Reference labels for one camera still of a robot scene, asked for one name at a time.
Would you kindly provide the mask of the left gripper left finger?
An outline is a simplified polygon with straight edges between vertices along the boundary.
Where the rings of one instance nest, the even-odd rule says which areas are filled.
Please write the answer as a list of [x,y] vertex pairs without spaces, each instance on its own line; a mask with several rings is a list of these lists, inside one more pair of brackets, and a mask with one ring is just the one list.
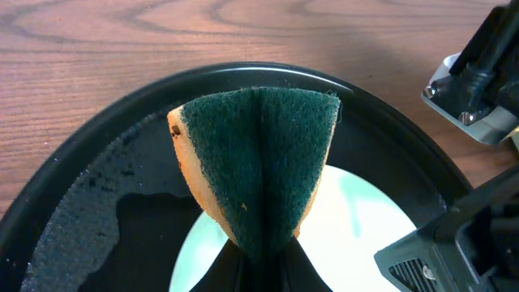
[[228,240],[191,292],[237,292],[242,277],[242,253]]

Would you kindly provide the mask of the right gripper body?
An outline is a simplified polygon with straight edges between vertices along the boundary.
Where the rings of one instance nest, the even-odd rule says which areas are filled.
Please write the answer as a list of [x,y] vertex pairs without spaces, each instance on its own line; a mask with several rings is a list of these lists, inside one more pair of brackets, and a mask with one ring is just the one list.
[[374,258],[399,291],[518,292],[518,169],[475,188]]

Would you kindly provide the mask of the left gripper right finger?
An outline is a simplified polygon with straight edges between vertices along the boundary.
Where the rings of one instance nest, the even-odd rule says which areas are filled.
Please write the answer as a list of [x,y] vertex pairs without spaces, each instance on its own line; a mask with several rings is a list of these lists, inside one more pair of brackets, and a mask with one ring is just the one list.
[[283,251],[283,273],[285,291],[332,292],[295,237],[292,237]]

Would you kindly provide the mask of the light blue plate top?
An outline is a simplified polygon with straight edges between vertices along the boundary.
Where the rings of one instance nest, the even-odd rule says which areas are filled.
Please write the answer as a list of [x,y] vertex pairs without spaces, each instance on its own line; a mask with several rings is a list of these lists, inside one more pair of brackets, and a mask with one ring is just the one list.
[[[327,165],[298,242],[332,290],[394,291],[395,286],[381,275],[374,255],[414,229],[405,213],[377,187]],[[201,213],[182,244],[170,290],[194,288],[227,241],[222,228]]]

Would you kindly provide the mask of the green yellow sponge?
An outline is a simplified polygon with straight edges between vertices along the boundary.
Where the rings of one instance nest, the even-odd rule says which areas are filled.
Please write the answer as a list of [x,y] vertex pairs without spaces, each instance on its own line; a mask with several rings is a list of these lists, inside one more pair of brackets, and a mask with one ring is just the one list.
[[252,87],[168,113],[191,194],[252,263],[274,257],[308,214],[340,106],[333,93]]

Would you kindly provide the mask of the black round tray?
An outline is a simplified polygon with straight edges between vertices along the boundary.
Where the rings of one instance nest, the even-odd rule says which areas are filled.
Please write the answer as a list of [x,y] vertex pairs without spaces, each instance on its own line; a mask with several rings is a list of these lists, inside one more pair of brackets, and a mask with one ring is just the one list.
[[1,221],[2,290],[166,290],[200,213],[179,169],[166,114],[196,97],[248,87],[338,95],[328,163],[378,187],[417,226],[470,191],[428,135],[361,88],[280,63],[201,67],[117,101],[35,173]]

